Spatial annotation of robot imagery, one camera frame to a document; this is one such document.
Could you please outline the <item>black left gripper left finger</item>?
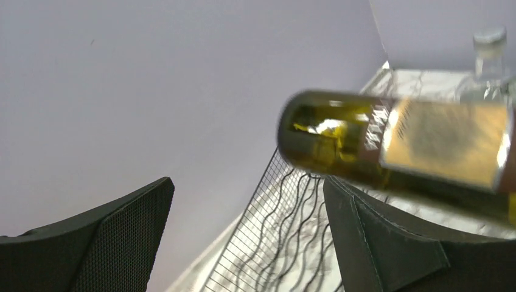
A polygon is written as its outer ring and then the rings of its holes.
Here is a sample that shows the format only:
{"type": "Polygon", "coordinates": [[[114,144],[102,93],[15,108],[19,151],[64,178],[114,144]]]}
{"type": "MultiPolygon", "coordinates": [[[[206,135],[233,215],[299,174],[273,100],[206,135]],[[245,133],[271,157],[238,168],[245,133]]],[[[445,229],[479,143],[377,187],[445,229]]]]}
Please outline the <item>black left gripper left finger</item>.
{"type": "Polygon", "coordinates": [[[145,291],[175,187],[160,178],[65,220],[1,237],[2,291],[145,291]]]}

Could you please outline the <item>green labelled wine bottle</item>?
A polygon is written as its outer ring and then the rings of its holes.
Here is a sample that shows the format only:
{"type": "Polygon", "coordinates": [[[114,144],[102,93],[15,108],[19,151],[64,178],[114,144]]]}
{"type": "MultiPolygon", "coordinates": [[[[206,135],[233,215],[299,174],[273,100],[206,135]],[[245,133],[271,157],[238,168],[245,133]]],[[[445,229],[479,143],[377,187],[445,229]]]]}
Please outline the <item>green labelled wine bottle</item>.
{"type": "Polygon", "coordinates": [[[515,223],[515,108],[307,90],[284,106],[293,166],[515,223]]]}

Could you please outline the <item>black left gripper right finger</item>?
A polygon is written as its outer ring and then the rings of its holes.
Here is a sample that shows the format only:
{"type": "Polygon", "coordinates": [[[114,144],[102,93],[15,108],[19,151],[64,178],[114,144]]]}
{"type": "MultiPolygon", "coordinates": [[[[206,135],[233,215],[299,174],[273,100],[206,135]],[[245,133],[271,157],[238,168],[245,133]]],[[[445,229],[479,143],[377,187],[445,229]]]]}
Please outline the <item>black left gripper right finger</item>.
{"type": "Polygon", "coordinates": [[[515,290],[515,240],[440,226],[335,177],[323,190],[346,291],[515,290]]]}

